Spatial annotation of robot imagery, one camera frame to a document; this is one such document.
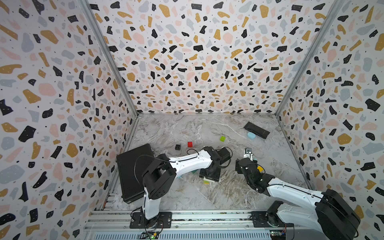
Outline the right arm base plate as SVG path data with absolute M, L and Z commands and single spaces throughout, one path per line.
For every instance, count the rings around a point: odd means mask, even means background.
M 294 226 L 291 223 L 283 223 L 277 215 L 271 215 L 266 211 L 253 211 L 249 219 L 253 222 L 254 228 L 285 228 Z

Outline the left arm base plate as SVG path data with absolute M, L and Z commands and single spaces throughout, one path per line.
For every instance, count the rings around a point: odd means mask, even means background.
M 148 220 L 142 212 L 131 214 L 130 229 L 170 229 L 172 224 L 172 212 L 159 212 L 157 216 Z

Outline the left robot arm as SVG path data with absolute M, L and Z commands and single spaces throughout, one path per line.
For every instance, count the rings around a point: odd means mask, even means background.
M 199 170 L 199 177 L 218 182 L 221 170 L 231 163 L 231 150 L 204 147 L 199 152 L 182 157 L 167 157 L 165 154 L 153 158 L 142 173 L 144 205 L 142 211 L 148 221 L 156 220 L 160 212 L 161 198 L 167 194 L 175 178 Z

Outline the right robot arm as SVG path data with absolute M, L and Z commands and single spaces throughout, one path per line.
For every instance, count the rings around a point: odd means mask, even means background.
M 359 236 L 360 217 L 336 191 L 321 192 L 286 183 L 261 172 L 257 161 L 250 158 L 237 160 L 236 171 L 244 175 L 251 189 L 277 199 L 266 213 L 270 225 L 300 225 L 330 240 L 353 240 Z

